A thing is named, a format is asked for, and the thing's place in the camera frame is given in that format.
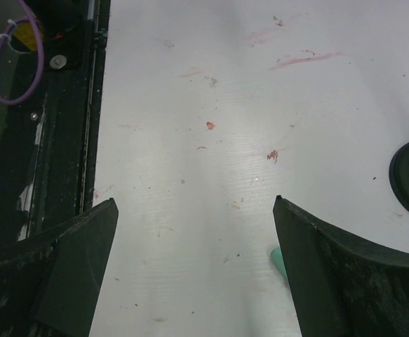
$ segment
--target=green marker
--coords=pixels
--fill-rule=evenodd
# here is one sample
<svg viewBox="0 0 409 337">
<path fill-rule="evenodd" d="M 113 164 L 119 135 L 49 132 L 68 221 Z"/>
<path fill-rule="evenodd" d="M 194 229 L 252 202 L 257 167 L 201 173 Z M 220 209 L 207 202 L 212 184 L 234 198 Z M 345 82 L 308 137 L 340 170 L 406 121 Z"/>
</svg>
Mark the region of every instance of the green marker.
<svg viewBox="0 0 409 337">
<path fill-rule="evenodd" d="M 281 247 L 273 249 L 271 252 L 271 261 L 273 261 L 273 264 L 276 266 L 277 270 L 288 283 L 287 270 L 286 265 L 283 263 Z"/>
</svg>

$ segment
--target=white table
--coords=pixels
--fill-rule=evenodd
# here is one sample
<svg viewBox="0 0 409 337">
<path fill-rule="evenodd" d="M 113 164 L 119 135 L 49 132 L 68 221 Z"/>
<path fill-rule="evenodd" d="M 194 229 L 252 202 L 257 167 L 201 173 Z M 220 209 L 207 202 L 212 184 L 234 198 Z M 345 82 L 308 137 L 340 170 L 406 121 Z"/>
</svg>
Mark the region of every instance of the white table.
<svg viewBox="0 0 409 337">
<path fill-rule="evenodd" d="M 112 0 L 95 202 L 120 216 L 90 335 L 300 336 L 275 196 L 409 252 L 408 141 L 409 1 Z"/>
</svg>

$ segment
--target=screw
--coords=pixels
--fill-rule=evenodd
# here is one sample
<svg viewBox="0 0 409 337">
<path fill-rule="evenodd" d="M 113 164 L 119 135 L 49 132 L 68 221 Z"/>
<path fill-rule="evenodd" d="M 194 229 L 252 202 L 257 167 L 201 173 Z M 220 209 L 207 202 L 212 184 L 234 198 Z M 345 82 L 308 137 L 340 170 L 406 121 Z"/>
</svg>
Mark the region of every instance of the screw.
<svg viewBox="0 0 409 337">
<path fill-rule="evenodd" d="M 61 69 L 67 64 L 67 58 L 64 55 L 53 56 L 50 60 L 51 69 Z"/>
</svg>

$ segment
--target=scratched tabletop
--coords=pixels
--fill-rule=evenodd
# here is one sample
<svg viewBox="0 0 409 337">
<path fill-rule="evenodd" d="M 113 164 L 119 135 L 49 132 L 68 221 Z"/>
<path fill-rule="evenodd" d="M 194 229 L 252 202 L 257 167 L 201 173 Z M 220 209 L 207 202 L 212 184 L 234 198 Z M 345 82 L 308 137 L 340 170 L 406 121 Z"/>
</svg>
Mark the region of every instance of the scratched tabletop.
<svg viewBox="0 0 409 337">
<path fill-rule="evenodd" d="M 409 1 L 112 0 L 95 203 L 119 223 L 91 336 L 300 336 L 281 194 L 409 252 Z"/>
</svg>

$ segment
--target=yellow sticker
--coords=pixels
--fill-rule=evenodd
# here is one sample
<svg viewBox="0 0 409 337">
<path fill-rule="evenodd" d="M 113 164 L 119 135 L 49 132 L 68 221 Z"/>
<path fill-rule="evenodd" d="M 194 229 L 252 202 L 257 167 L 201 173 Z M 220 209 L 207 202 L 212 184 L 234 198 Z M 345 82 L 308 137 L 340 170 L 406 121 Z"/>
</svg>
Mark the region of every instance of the yellow sticker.
<svg viewBox="0 0 409 337">
<path fill-rule="evenodd" d="M 43 41 L 43 32 L 41 32 L 41 28 L 39 27 L 39 31 L 41 33 L 42 41 Z M 33 28 L 29 22 L 23 22 L 15 28 L 13 32 L 13 36 L 22 42 L 30 51 L 37 50 L 37 43 L 36 39 L 34 38 Z"/>
</svg>

